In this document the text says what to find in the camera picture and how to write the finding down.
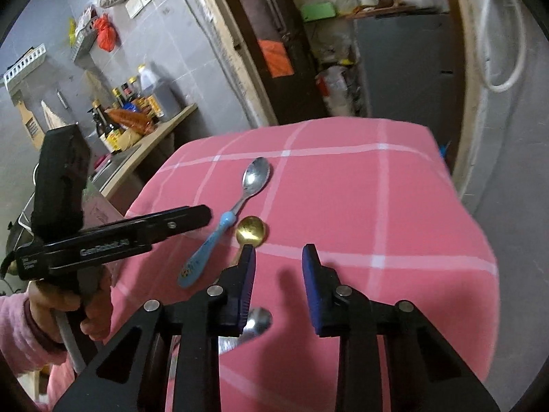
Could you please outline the person left hand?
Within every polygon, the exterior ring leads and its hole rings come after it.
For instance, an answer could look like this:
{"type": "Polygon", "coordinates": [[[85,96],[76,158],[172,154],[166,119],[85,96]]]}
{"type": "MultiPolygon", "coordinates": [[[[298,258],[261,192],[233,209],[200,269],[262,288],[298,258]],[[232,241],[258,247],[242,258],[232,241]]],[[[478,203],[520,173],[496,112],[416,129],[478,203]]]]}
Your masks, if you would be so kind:
{"type": "MultiPolygon", "coordinates": [[[[111,281],[111,273],[102,267],[98,290],[86,302],[85,319],[81,322],[80,329],[94,341],[104,340],[110,334],[114,308],[111,301],[111,281]]],[[[48,337],[61,342],[54,312],[77,311],[81,306],[81,298],[42,281],[30,282],[27,292],[31,317],[48,337]]]]}

